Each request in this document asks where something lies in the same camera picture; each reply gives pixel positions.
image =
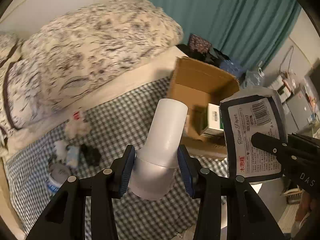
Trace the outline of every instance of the tissue paper package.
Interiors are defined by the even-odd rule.
[[[251,136],[264,133],[287,141],[284,113],[276,91],[263,87],[240,90],[220,103],[228,150],[229,175],[248,182],[282,176],[276,156],[251,144]]]

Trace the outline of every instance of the red label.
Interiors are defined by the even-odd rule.
[[[80,119],[80,112],[78,111],[78,112],[75,112],[74,114],[73,114],[73,119],[74,120],[79,120]]]
[[[244,172],[244,156],[239,156],[240,160],[240,171]]]

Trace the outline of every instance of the screw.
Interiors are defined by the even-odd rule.
[[[209,170],[208,168],[201,168],[201,169],[200,169],[200,172],[201,172],[202,174],[209,174],[210,170]]]
[[[68,181],[69,181],[69,182],[74,182],[74,181],[76,181],[76,179],[77,179],[76,176],[70,176],[70,177],[68,178]]]
[[[241,175],[236,176],[236,181],[238,182],[244,182],[244,177]]]
[[[105,175],[109,175],[109,174],[111,174],[112,173],[112,169],[104,169],[103,170],[103,174],[105,174]]]

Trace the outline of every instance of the white plastic container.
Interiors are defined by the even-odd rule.
[[[48,191],[51,195],[58,192],[62,184],[71,176],[71,172],[68,167],[61,163],[55,163],[49,165],[49,176],[46,179]]]
[[[132,192],[148,200],[167,194],[178,167],[180,143],[188,107],[173,99],[159,100],[144,146],[137,151],[129,182]]]

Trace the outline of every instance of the pillow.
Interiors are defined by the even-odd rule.
[[[182,28],[147,0],[114,0],[68,13],[22,46],[9,69],[7,100],[26,127],[178,44]]]
[[[8,79],[8,69],[20,59],[22,43],[23,40],[18,39],[15,34],[0,32],[0,155],[3,147],[6,146],[6,139],[14,131],[14,125],[8,118],[9,106],[3,95]]]

